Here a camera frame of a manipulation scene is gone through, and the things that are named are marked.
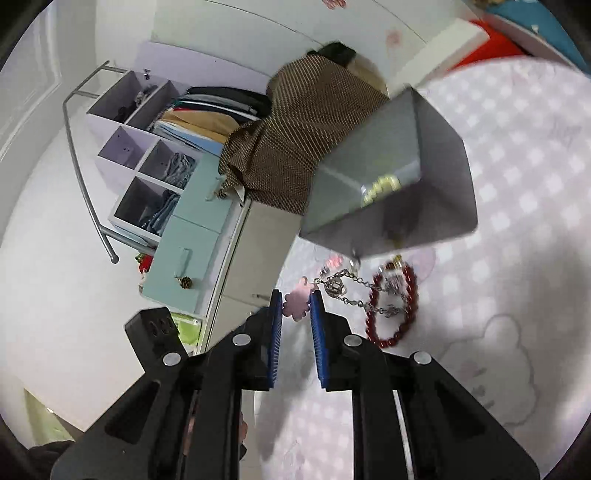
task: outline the metal screw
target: metal screw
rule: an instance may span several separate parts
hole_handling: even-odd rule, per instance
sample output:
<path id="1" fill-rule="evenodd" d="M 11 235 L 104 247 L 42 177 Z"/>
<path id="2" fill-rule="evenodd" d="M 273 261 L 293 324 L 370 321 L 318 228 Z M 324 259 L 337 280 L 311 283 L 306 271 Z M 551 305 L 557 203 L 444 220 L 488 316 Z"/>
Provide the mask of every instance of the metal screw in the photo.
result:
<path id="1" fill-rule="evenodd" d="M 238 335 L 234 336 L 232 342 L 236 346 L 245 346 L 251 343 L 251 336 L 247 335 L 246 333 L 239 333 Z"/>
<path id="2" fill-rule="evenodd" d="M 181 356 L 177 352 L 170 352 L 164 355 L 162 361 L 167 367 L 174 367 L 181 361 Z"/>
<path id="3" fill-rule="evenodd" d="M 414 361 L 419 365 L 428 365 L 432 360 L 431 355 L 429 355 L 427 352 L 417 352 L 414 354 L 413 358 Z"/>
<path id="4" fill-rule="evenodd" d="M 359 346 L 361 345 L 361 337 L 358 335 L 347 335 L 345 337 L 346 346 Z"/>

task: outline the gray box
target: gray box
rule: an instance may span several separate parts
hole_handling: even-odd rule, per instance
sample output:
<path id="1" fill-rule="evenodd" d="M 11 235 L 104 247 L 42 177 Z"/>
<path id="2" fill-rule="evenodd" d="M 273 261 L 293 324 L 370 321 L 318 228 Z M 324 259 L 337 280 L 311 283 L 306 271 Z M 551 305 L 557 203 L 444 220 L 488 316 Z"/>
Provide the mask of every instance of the gray box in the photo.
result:
<path id="1" fill-rule="evenodd" d="M 380 178 L 400 188 L 366 205 Z M 476 229 L 464 143 L 414 89 L 358 125 L 320 162 L 300 236 L 347 256 L 367 257 Z"/>

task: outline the folded clothes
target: folded clothes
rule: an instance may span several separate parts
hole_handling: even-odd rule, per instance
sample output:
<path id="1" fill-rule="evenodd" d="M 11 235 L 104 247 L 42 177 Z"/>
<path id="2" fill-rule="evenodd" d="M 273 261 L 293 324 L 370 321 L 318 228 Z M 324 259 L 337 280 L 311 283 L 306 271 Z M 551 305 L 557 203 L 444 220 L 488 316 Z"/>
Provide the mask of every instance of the folded clothes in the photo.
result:
<path id="1" fill-rule="evenodd" d="M 158 125 L 154 126 L 154 128 L 152 129 L 152 133 L 154 135 L 158 135 L 159 137 L 167 138 L 168 140 L 172 140 L 172 141 L 178 143 L 179 145 L 184 145 L 185 147 L 190 147 L 194 150 L 199 150 L 200 152 L 205 152 L 205 150 L 202 149 L 201 147 L 198 147 L 197 145 L 194 145 L 191 142 L 188 142 L 187 140 L 185 140 L 182 137 L 179 137 L 178 135 L 174 135 L 173 133 L 165 130 L 164 128 L 162 128 Z"/>
<path id="2" fill-rule="evenodd" d="M 228 139 L 227 135 L 220 135 L 218 133 L 212 132 L 211 130 L 207 130 L 206 128 L 202 128 L 198 125 L 193 125 L 191 123 L 185 122 L 184 120 L 181 120 L 180 118 L 176 117 L 175 115 L 169 114 L 168 112 L 162 116 L 162 120 L 174 125 L 178 125 L 179 127 L 183 127 L 186 130 L 194 132 L 201 137 L 210 138 L 211 140 L 220 142 L 221 144 L 224 144 Z"/>
<path id="3" fill-rule="evenodd" d="M 158 132 L 160 132 L 161 129 L 163 129 L 165 132 L 172 134 L 175 137 L 182 138 L 183 141 L 192 146 L 192 148 L 197 148 L 198 150 L 205 150 L 217 157 L 222 151 L 223 144 L 221 142 L 216 142 L 211 138 L 203 137 L 179 125 L 170 122 L 165 122 L 163 120 L 158 120 L 156 122 L 156 127 L 157 128 L 154 128 L 154 133 L 156 135 L 159 135 Z"/>
<path id="4" fill-rule="evenodd" d="M 248 115 L 247 113 L 239 112 L 236 110 L 233 111 L 220 105 L 213 105 L 206 102 L 195 102 L 193 100 L 176 100 L 173 103 L 173 108 L 175 111 L 178 109 L 184 109 L 195 110 L 199 112 L 224 113 L 225 115 L 231 116 L 239 125 L 244 125 L 245 123 L 248 123 L 252 120 L 251 118 L 249 118 L 250 115 Z"/>
<path id="5" fill-rule="evenodd" d="M 163 205 L 152 215 L 142 218 L 139 221 L 139 227 L 154 235 L 162 236 L 179 198 L 180 195 L 166 190 L 162 195 Z"/>
<path id="6" fill-rule="evenodd" d="M 223 106 L 223 105 L 217 105 L 215 103 L 210 103 L 210 102 L 202 102 L 202 101 L 196 101 L 196 100 L 184 100 L 182 98 L 178 99 L 177 101 L 179 104 L 181 105 L 199 105 L 199 106 L 204 106 L 204 107 L 211 107 L 211 108 L 217 108 L 217 111 L 220 113 L 226 113 L 227 115 L 241 115 L 242 117 L 248 119 L 248 120 L 259 120 L 259 118 L 256 115 L 251 115 L 249 113 L 246 112 L 242 112 L 240 110 L 237 110 L 235 108 L 231 108 L 228 106 Z"/>
<path id="7" fill-rule="evenodd" d="M 173 119 L 204 128 L 210 132 L 223 135 L 226 138 L 234 130 L 240 127 L 238 122 L 236 122 L 231 116 L 217 112 L 199 112 L 197 110 L 188 109 L 170 109 L 164 112 L 162 120 L 171 121 Z"/>
<path id="8" fill-rule="evenodd" d="M 187 95 L 215 95 L 249 105 L 256 110 L 256 115 L 265 118 L 271 114 L 271 99 L 261 93 L 250 92 L 231 87 L 193 87 Z"/>
<path id="9" fill-rule="evenodd" d="M 197 162 L 193 157 L 184 153 L 175 153 L 168 161 L 164 177 L 160 180 L 183 189 L 189 183 L 196 166 Z"/>
<path id="10" fill-rule="evenodd" d="M 195 95 L 183 95 L 182 97 L 178 98 L 179 100 L 195 100 L 196 102 L 207 102 L 212 103 L 214 105 L 221 105 L 233 108 L 235 110 L 239 110 L 241 112 L 246 112 L 251 115 L 256 115 L 256 110 L 245 103 L 237 102 L 236 100 L 230 100 L 229 98 L 224 98 L 216 95 L 205 95 L 205 94 L 195 94 Z"/>

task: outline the metal bar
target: metal bar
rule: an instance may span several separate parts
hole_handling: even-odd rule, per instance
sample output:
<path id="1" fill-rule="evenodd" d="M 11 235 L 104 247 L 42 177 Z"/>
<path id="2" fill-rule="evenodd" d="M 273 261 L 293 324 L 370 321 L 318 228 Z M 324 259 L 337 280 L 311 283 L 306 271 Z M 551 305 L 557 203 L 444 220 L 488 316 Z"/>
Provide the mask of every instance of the metal bar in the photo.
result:
<path id="1" fill-rule="evenodd" d="M 80 95 L 82 97 L 95 98 L 95 99 L 100 97 L 100 95 L 98 93 L 85 92 L 84 90 L 76 90 L 74 92 L 74 95 Z"/>
<path id="2" fill-rule="evenodd" d="M 151 247 L 146 247 L 134 240 L 127 238 L 125 235 L 121 235 L 119 232 L 115 232 L 104 225 L 100 226 L 100 231 L 103 232 L 106 236 L 110 236 L 111 238 L 117 240 L 118 242 L 127 245 L 128 247 L 135 248 L 138 252 L 141 252 L 146 255 L 151 255 L 152 257 L 156 253 L 156 250 Z"/>
<path id="3" fill-rule="evenodd" d="M 86 208 L 88 208 L 88 213 L 90 213 L 90 218 L 92 220 L 93 225 L 95 226 L 96 232 L 99 234 L 100 241 L 103 243 L 103 246 L 105 247 L 105 249 L 107 250 L 107 253 L 109 254 L 109 256 L 111 258 L 111 262 L 117 263 L 119 261 L 119 257 L 115 253 L 115 250 L 113 250 L 113 247 L 112 247 L 111 243 L 109 242 L 109 239 L 107 238 L 107 236 L 110 236 L 111 238 L 114 238 L 115 240 L 118 240 L 119 242 L 121 242 L 131 248 L 135 248 L 138 251 L 143 252 L 143 253 L 147 253 L 149 255 L 154 255 L 154 250 L 149 247 L 146 247 L 145 245 L 141 245 L 138 242 L 135 242 L 135 241 L 121 235 L 120 233 L 114 232 L 113 230 L 110 230 L 107 227 L 100 224 L 99 218 L 96 215 L 95 207 L 92 205 L 90 195 L 88 195 L 88 189 L 86 188 L 86 183 L 84 183 L 84 178 L 82 176 L 82 172 L 80 171 L 80 163 L 78 162 L 78 157 L 76 155 L 76 149 L 74 148 L 74 140 L 72 138 L 72 129 L 70 128 L 70 117 L 68 116 L 68 107 L 67 107 L 68 101 L 74 95 L 89 96 L 87 94 L 90 92 L 84 92 L 83 90 L 80 90 L 80 89 L 86 84 L 86 82 L 88 82 L 93 76 L 95 76 L 101 70 L 109 70 L 111 72 L 117 72 L 117 73 L 127 72 L 127 70 L 124 70 L 124 69 L 118 69 L 116 67 L 109 67 L 109 66 L 107 66 L 108 63 L 109 63 L 108 61 L 104 62 L 104 64 L 102 64 L 94 72 L 92 72 L 90 75 L 88 75 L 88 77 L 86 77 L 84 79 L 84 81 L 82 81 L 80 83 L 80 85 L 78 85 L 73 91 L 71 91 L 70 94 L 66 97 L 66 99 L 62 103 L 61 108 L 62 108 L 62 111 L 64 114 L 64 124 L 66 127 L 66 137 L 68 140 L 68 146 L 70 147 L 70 155 L 72 157 L 72 164 L 74 165 L 74 173 L 76 173 L 76 179 L 78 180 L 78 185 L 80 187 L 82 197 L 84 198 L 84 202 L 86 203 Z"/>
<path id="4" fill-rule="evenodd" d="M 102 64 L 100 66 L 99 70 L 108 70 L 109 72 L 115 72 L 115 73 L 126 73 L 127 72 L 127 70 L 125 70 L 125 69 L 119 69 L 117 67 L 108 66 L 107 63 L 109 63 L 109 62 L 107 61 L 104 64 Z"/>

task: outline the white cabinet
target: white cabinet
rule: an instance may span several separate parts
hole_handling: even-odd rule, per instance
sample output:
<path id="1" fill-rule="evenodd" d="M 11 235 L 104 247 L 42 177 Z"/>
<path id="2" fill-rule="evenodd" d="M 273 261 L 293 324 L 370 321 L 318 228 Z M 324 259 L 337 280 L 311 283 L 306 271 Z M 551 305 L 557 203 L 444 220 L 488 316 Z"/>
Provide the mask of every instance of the white cabinet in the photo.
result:
<path id="1" fill-rule="evenodd" d="M 229 332 L 242 325 L 258 309 L 259 307 L 222 295 L 217 306 L 215 319 L 209 326 L 209 332 L 206 326 L 203 340 L 206 349 L 209 350 Z"/>
<path id="2" fill-rule="evenodd" d="M 223 295 L 266 306 L 281 267 L 300 230 L 300 217 L 253 202 L 238 239 Z"/>

